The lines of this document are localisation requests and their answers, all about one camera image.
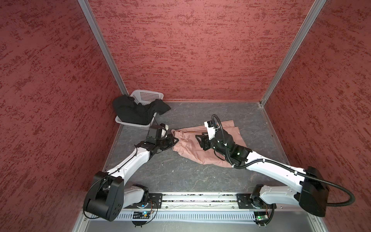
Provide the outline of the pink shorts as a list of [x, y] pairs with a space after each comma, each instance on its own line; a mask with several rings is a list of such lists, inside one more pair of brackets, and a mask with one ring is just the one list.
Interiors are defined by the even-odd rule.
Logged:
[[[241, 137], [239, 128], [235, 126], [234, 121], [223, 121], [223, 129], [233, 137], [236, 144], [246, 147], [246, 143]], [[201, 135], [207, 132], [204, 125], [183, 128], [178, 130], [172, 130], [172, 134], [175, 138], [179, 139], [176, 145], [173, 147], [173, 151], [179, 153], [180, 156], [187, 158], [191, 161], [202, 165], [216, 165], [224, 168], [231, 168], [232, 165], [227, 161], [221, 160], [221, 155], [215, 156], [212, 149], [204, 151], [196, 139], [196, 135]]]

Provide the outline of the black shorts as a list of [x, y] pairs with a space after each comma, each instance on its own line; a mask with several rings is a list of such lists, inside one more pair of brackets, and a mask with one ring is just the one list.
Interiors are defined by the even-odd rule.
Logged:
[[136, 103], [133, 97], [127, 95], [114, 99], [113, 108], [122, 122], [139, 125], [149, 124], [155, 113], [163, 115], [171, 110], [171, 107], [163, 100], [156, 99], [150, 104], [143, 105]]

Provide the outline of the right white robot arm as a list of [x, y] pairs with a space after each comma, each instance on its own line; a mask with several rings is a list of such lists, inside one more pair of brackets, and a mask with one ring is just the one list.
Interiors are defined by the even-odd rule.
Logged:
[[226, 135], [223, 143], [220, 132], [213, 139], [206, 134], [196, 135], [203, 150], [210, 150], [223, 155], [233, 167], [238, 165], [244, 169], [264, 174], [283, 185], [270, 187], [264, 184], [256, 185], [246, 203], [254, 208], [262, 209], [274, 204], [300, 206], [306, 212], [324, 217], [326, 214], [329, 189], [323, 182], [317, 181], [320, 172], [308, 167], [304, 170], [268, 159], [253, 150], [238, 145], [231, 135]]

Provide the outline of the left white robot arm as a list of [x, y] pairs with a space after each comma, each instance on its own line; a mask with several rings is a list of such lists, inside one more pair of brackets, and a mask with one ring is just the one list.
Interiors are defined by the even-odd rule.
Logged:
[[147, 207], [149, 191], [142, 185], [125, 187], [131, 176], [155, 154], [174, 147], [179, 139], [168, 134], [160, 139], [147, 138], [135, 145], [134, 151], [116, 167], [97, 172], [84, 199], [83, 213], [88, 219], [113, 221], [123, 208], [131, 205]]

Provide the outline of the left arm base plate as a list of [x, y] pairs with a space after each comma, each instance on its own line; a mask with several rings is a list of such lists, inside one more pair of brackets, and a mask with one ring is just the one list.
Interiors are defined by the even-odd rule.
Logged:
[[139, 209], [161, 208], [162, 193], [144, 193], [142, 200], [136, 204]]

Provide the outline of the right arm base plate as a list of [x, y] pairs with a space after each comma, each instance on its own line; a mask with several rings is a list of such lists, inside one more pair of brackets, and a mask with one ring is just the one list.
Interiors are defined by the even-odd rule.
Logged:
[[237, 193], [236, 200], [239, 209], [276, 209], [275, 204], [268, 205], [259, 197], [251, 197], [250, 193]]

